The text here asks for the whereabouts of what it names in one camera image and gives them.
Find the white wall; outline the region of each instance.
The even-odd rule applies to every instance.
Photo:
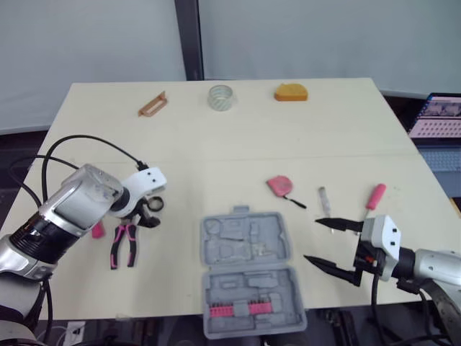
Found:
[[[461,92],[460,0],[200,0],[207,79],[372,77]]]
[[[72,82],[178,80],[171,0],[0,1],[0,133],[49,127]]]

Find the keyboard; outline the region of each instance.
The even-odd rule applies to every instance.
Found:
[[[420,148],[431,171],[461,172],[461,148]]]

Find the clear tape roll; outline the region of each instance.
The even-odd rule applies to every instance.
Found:
[[[227,85],[216,85],[208,92],[208,104],[214,110],[223,112],[233,104],[233,91]]]

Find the screwdriver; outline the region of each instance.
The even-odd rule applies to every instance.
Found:
[[[372,194],[370,195],[370,198],[368,199],[368,203],[365,206],[365,215],[363,219],[366,219],[368,217],[368,213],[370,210],[376,209],[378,203],[381,201],[382,195],[384,195],[384,192],[386,191],[386,185],[385,184],[378,184],[374,188]]]

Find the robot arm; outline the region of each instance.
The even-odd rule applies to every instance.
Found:
[[[160,224],[158,219],[146,216],[142,206],[147,202],[146,195],[158,192],[165,185],[166,178],[156,167],[120,182],[86,164],[64,180],[59,191],[23,226],[3,236],[0,239],[0,341],[11,337],[30,339],[30,331],[22,322],[41,294],[39,282],[51,276],[68,248],[105,214],[126,218],[140,213],[143,220],[151,221],[145,222],[147,226]]]
[[[461,345],[461,255],[400,247],[401,232],[389,216],[367,218],[363,222],[342,218],[317,220],[333,229],[361,234],[354,258],[354,271],[342,270],[336,263],[305,256],[327,274],[360,286],[362,273],[378,274],[381,280],[398,280],[397,287],[409,293],[426,291],[436,304],[451,341]]]

